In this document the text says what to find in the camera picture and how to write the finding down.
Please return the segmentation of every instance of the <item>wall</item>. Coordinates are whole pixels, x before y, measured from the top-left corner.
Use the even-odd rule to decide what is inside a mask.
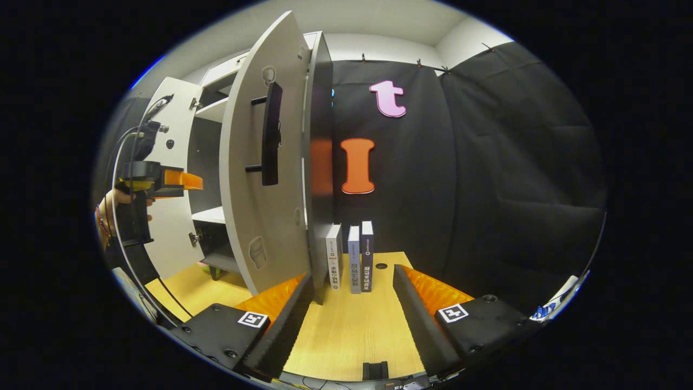
[[[440,68],[443,61],[432,46],[382,35],[363,34],[325,34],[332,61],[360,60],[361,53],[366,60],[385,60],[409,62]]]
[[[445,66],[452,68],[488,50],[481,42],[494,47],[512,41],[494,27],[474,17],[467,17],[443,37],[435,49]]]

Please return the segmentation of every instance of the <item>white shelf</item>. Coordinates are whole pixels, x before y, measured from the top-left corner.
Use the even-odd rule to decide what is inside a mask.
[[[232,78],[238,73],[238,70],[243,66],[243,60],[248,55],[248,52],[239,54],[236,57],[230,58],[219,65],[210,68],[207,74],[204,75],[202,79],[201,86],[207,87],[212,83],[221,81],[224,78],[230,78],[229,84],[233,82]]]
[[[222,209],[221,206],[201,212],[196,212],[195,214],[193,214],[193,220],[213,223],[226,223],[226,220],[224,219],[224,209]]]
[[[210,253],[209,256],[206,256],[202,262],[222,269],[223,271],[240,273],[236,258],[222,253]]]
[[[224,111],[226,110],[226,103],[228,103],[228,101],[229,98],[225,97],[207,107],[201,108],[195,113],[195,118],[203,118],[221,123],[224,119]]]

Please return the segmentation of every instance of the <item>orange gripper pad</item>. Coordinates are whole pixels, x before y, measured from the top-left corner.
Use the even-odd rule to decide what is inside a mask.
[[[423,301],[428,313],[435,320],[435,312],[445,307],[473,300],[471,296],[462,291],[448,286],[438,279],[399,264],[407,274],[409,281],[414,285],[419,298]]]
[[[296,278],[282,282],[274,287],[270,287],[258,295],[244,300],[234,307],[246,312],[266,314],[270,319],[270,326],[267,327],[267,330],[269,330],[272,327],[272,324],[277,320],[277,317],[284,308],[284,305],[286,305],[286,303],[289,301],[291,295],[294,294],[294,290],[304,276],[306,276],[305,273],[297,276]]]
[[[167,169],[164,172],[165,185],[182,185],[183,189],[202,189],[202,178],[183,171]]]

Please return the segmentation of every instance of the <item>black curtain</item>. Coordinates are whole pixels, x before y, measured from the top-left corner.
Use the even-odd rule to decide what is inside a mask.
[[[376,252],[404,251],[419,271],[440,278],[450,243],[455,208],[455,146],[450,115],[431,68],[388,61],[335,61],[333,177],[335,220],[344,228],[373,221]],[[369,86],[391,80],[406,113],[386,117]],[[342,192],[347,155],[340,143],[366,138],[375,143],[369,159],[369,194]]]
[[[493,49],[439,77],[457,160],[442,280],[531,314],[590,259],[606,182],[595,132],[567,87],[521,45]]]

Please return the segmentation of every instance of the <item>wooden surface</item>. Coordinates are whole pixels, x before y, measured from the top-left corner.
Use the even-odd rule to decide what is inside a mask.
[[[393,265],[412,265],[404,252],[375,253],[373,263],[387,264],[374,269],[373,291],[352,294],[344,255],[342,288],[329,289],[322,306],[310,304],[284,371],[344,381],[361,380],[364,362],[387,361],[391,378],[424,371],[392,288]]]
[[[164,279],[164,283],[193,316],[213,303],[233,307],[252,296],[239,273],[224,272],[219,280],[214,281],[209,273],[204,272],[197,264],[193,264],[171,278]],[[185,314],[168,295],[160,281],[153,280],[146,285],[146,288],[181,321],[190,319],[190,316]]]
[[[378,263],[386,263],[387,268],[374,269],[373,292],[351,294],[349,284],[342,279],[340,290],[327,289],[322,306],[310,304],[284,371],[343,381],[361,380],[364,362],[387,361],[391,378],[424,371],[392,288],[393,265],[411,264],[404,252],[376,253],[374,264]],[[346,271],[348,255],[344,255],[343,264]],[[193,315],[212,303],[234,306],[251,297],[237,273],[224,273],[214,282],[198,265],[164,282]],[[190,318],[158,280],[147,289],[181,320]]]

